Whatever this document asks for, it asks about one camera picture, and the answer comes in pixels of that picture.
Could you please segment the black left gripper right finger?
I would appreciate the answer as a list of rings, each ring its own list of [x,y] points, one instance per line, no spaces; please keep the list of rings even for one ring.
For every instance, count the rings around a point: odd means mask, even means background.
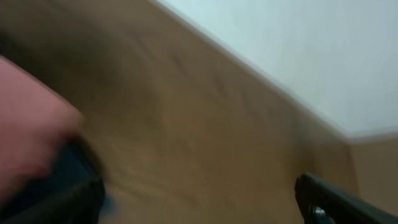
[[[397,224],[396,216],[311,173],[298,177],[294,189],[305,223]]]

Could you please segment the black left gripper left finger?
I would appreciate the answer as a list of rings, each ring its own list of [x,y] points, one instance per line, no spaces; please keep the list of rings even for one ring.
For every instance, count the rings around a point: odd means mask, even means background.
[[[1,219],[2,224],[82,223],[97,224],[105,199],[100,177],[90,177],[60,193]]]

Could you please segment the salmon pink shirt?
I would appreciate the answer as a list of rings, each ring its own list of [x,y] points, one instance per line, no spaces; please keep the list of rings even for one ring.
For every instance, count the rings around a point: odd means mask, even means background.
[[[50,88],[1,57],[1,203],[28,181],[51,172],[81,113]]]

